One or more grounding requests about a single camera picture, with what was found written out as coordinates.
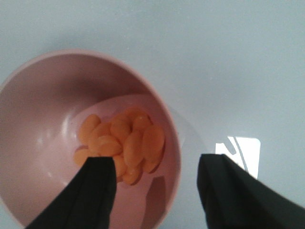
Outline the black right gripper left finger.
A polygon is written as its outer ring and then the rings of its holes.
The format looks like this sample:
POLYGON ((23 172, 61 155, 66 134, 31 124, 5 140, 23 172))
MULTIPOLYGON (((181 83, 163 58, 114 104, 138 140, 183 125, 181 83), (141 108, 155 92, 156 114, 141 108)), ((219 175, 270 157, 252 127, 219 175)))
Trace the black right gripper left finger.
POLYGON ((111 157, 89 157, 29 229, 107 229, 117 182, 111 157))

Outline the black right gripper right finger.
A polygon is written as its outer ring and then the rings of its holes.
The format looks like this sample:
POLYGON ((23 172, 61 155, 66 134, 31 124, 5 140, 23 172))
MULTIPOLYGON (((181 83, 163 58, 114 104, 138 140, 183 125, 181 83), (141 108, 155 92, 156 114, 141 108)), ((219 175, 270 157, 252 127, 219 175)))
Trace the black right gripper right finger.
POLYGON ((197 188, 210 229, 303 229, 305 209, 226 155, 202 154, 197 188))

